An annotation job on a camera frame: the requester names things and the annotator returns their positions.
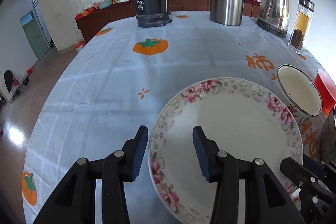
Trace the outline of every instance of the green door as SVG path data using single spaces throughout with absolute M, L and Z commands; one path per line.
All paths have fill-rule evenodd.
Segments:
M 34 18 L 26 23 L 23 26 L 23 29 L 25 30 L 26 37 L 29 41 L 31 48 L 33 49 L 37 58 L 40 60 L 46 54 L 49 48 L 43 39 L 36 19 Z

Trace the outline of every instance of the baseboard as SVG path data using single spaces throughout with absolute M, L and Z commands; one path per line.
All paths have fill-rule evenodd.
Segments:
M 66 52 L 70 52 L 70 51 L 75 51 L 76 49 L 74 48 L 74 45 L 73 46 L 70 46 L 68 48 L 65 48 L 61 51 L 58 52 L 59 55 L 63 54 L 63 53 L 66 53 Z

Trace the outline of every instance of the tablecloth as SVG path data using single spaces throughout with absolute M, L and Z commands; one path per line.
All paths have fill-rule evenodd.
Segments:
M 41 110 L 26 154 L 24 175 L 36 192 L 23 197 L 27 224 L 78 158 L 105 158 L 134 138 L 140 125 L 151 131 L 164 105 L 185 87 L 212 77 L 239 77 L 273 91 L 281 64 L 300 68 L 312 80 L 322 68 L 306 49 L 295 54 L 288 40 L 259 28 L 251 17 L 235 27 L 210 21 L 208 12 L 173 12 L 171 18 L 172 23 L 156 28 L 138 27 L 135 17 L 111 22 L 64 71 Z M 304 153 L 316 160 L 324 120 L 320 115 L 300 125 Z M 146 152 L 136 181 L 125 183 L 130 221 L 178 223 L 152 186 L 147 157 Z M 96 223 L 102 223 L 100 192 L 98 181 Z

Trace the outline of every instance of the plate rim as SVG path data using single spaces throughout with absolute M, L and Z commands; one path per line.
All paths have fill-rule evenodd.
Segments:
M 155 123 L 152 127 L 152 130 L 151 130 L 151 135 L 150 137 L 148 138 L 148 149 L 147 149 L 147 152 L 148 152 L 148 172 L 149 172 L 149 175 L 150 175 L 150 178 L 151 178 L 151 181 L 152 181 L 152 185 L 157 193 L 157 195 L 159 196 L 159 199 L 161 200 L 161 203 L 164 204 L 164 206 L 166 207 L 166 209 L 170 212 L 170 214 L 176 218 L 177 220 L 181 221 L 182 223 L 185 223 L 181 218 L 179 218 L 177 216 L 177 214 L 175 212 L 173 212 L 171 210 L 171 208 L 168 206 L 168 204 L 165 202 L 165 200 L 163 199 L 163 197 L 161 196 L 161 193 L 159 192 L 159 189 L 156 187 L 156 183 L 154 181 L 154 178 L 153 178 L 153 175 L 152 175 L 152 169 L 151 169 L 151 142 L 152 142 L 152 137 L 153 137 L 153 133 L 154 133 L 154 129 L 156 128 L 156 125 L 160 119 L 160 116 L 161 114 L 164 112 L 164 110 L 168 107 L 168 105 L 179 95 L 181 94 L 183 91 L 189 89 L 190 87 L 194 86 L 194 85 L 197 85 L 197 84 L 200 84 L 202 82 L 205 82 L 205 81 L 209 81 L 209 80 L 213 80 L 213 79 L 225 79 L 225 78 L 232 78 L 232 79 L 235 79 L 235 80 L 242 80 L 242 81 L 246 81 L 246 82 L 249 82 L 251 84 L 255 84 L 255 85 L 258 85 L 260 86 L 261 88 L 264 88 L 265 90 L 269 91 L 271 94 L 275 95 L 284 105 L 286 105 L 276 94 L 274 94 L 272 91 L 270 91 L 269 89 L 265 88 L 264 86 L 262 85 L 259 85 L 253 81 L 250 81 L 250 80 L 246 80 L 246 79 L 242 79 L 242 78 L 238 78 L 238 77 L 212 77 L 212 78 L 208 78 L 208 79 L 205 79 L 205 80 L 201 80 L 201 81 L 198 81 L 192 85 L 189 85 L 187 86 L 186 88 L 182 89 L 181 91 L 179 91 L 177 94 L 175 94 L 168 102 L 167 104 L 165 104 L 165 106 L 162 108 L 162 110 L 160 111 L 159 115 L 157 116 L 157 119 L 155 120 Z M 299 125 L 297 124 L 296 120 L 294 119 L 295 121 L 295 124 L 296 124 L 296 127 L 298 128 L 299 130 Z M 300 135 L 300 139 L 301 139 L 301 146 L 303 148 L 303 143 L 302 143 L 302 137 Z M 303 165 L 303 157 L 302 159 L 300 160 L 300 165 Z

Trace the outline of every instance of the green leaf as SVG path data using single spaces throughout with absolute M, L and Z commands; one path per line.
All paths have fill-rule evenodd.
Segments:
M 33 173 L 31 173 L 30 176 L 25 175 L 25 181 L 27 182 L 27 189 L 30 190 L 31 194 L 33 191 L 36 191 L 36 187 L 33 182 Z
M 156 44 L 160 43 L 160 41 L 157 40 L 151 40 L 149 38 L 146 39 L 145 42 L 139 42 L 137 44 L 141 45 L 143 48 L 145 47 L 154 47 Z

